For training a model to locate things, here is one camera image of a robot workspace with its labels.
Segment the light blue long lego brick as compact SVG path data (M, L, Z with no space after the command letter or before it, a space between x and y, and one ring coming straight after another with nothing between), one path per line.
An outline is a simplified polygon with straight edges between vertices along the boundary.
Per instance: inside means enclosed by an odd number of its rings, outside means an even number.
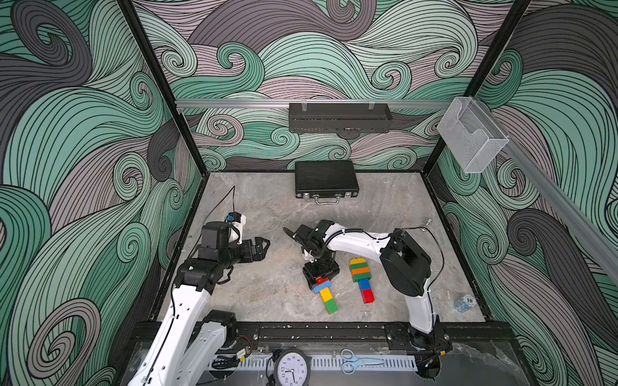
M332 285L332 284L331 284L331 282L330 282L330 281L324 281L324 282L322 282L322 283L318 284L317 286L315 286L315 287L313 288L313 292L314 292L315 294L318 294L320 291L322 291L322 290L325 290L325 289L329 288L331 285Z

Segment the yellow square lego brick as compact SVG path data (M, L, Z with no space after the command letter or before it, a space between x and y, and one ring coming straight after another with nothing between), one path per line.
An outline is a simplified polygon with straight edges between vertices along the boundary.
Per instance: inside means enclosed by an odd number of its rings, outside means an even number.
M322 291L320 291L320 296L322 297L324 303L333 300L333 295L328 288L322 289Z

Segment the orange lego brick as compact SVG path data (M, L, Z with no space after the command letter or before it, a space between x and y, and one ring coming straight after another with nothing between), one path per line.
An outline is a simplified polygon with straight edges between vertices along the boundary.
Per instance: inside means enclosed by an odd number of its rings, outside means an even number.
M362 275L362 274L370 273L370 269L368 267L364 267L364 268L352 270L351 273L353 276Z

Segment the green long lego brick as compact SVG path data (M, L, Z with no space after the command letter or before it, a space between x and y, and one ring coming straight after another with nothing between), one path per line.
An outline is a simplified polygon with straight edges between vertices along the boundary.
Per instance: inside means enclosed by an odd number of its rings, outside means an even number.
M368 267L368 265L366 263L350 265L349 268L350 268L350 270L352 272L359 271L359 272L365 273L365 272L369 272L370 271L370 268Z
M372 278L372 274L371 273L359 273L359 274L354 274L352 276L352 280L354 282L358 282L358 281L363 280L363 279L370 280L370 278Z

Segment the light green square lego brick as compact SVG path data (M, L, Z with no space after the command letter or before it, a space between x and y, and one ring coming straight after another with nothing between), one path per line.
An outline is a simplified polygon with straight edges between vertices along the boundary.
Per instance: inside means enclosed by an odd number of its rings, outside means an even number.
M338 307L335 299L329 299L327 302L324 303L324 305L326 307L327 312L330 315L338 312L338 310L339 310L339 307Z

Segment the blue square lego brick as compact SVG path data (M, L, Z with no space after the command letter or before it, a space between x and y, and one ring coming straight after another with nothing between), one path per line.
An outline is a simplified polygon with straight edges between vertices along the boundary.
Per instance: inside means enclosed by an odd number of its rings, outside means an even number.
M357 283L358 283L359 289L361 291L365 291L365 290L370 290L371 289L370 280L369 279L366 279L366 278L365 279L360 279Z

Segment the red square lego brick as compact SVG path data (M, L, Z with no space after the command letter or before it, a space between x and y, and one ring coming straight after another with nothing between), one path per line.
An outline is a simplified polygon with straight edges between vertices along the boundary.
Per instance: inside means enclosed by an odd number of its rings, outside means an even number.
M364 304L370 304L375 301L375 297L371 289L363 289L361 291L361 296Z

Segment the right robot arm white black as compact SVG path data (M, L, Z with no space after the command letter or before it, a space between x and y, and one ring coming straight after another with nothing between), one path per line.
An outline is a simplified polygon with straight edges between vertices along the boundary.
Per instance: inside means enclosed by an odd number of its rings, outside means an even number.
M410 326L426 335L434 330L437 316L430 297L431 258L405 228L370 233L321 220L313 227L301 225L295 231L283 231L301 246L307 261L304 277L314 293L320 293L326 282L338 275L336 253L350 253L357 257L351 263L355 282L370 279L367 260L381 264L391 286L405 298Z

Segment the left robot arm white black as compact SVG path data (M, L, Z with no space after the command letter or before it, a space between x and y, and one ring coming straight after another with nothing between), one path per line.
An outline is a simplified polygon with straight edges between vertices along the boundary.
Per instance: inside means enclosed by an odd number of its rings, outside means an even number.
M128 384L197 385L217 352L237 340L235 313L211 310L201 318L215 286L228 281L223 273L236 264L264 260L269 247L259 236L219 247L199 245L178 268L164 320Z

